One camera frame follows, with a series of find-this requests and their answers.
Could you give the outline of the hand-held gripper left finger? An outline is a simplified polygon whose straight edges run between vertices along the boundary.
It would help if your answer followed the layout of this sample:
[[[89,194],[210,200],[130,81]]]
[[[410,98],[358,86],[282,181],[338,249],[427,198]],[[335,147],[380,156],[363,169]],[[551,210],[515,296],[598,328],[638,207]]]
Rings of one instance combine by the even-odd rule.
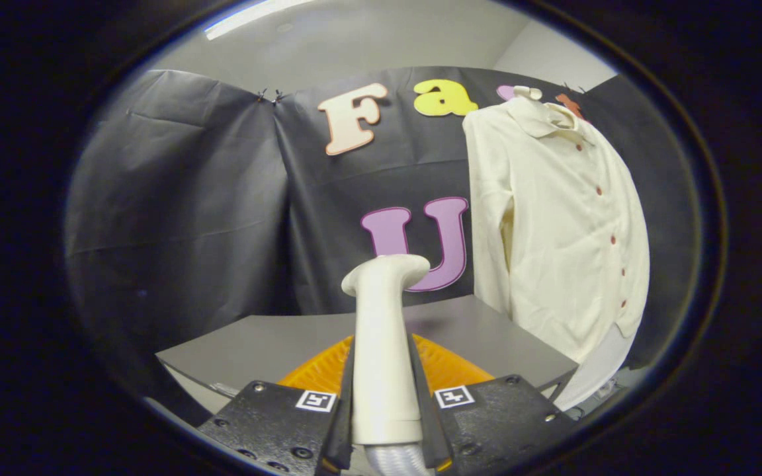
[[[284,475],[341,475],[351,466],[353,338],[330,346],[279,385],[254,380],[198,430]]]

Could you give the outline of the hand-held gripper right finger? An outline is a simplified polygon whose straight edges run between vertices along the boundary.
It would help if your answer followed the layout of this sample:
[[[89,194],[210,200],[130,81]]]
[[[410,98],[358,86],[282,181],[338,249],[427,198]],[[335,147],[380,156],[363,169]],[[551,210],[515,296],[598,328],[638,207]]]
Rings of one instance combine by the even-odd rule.
[[[577,422],[518,374],[431,389],[423,338],[409,342],[421,413],[421,455],[435,475],[518,474]]]

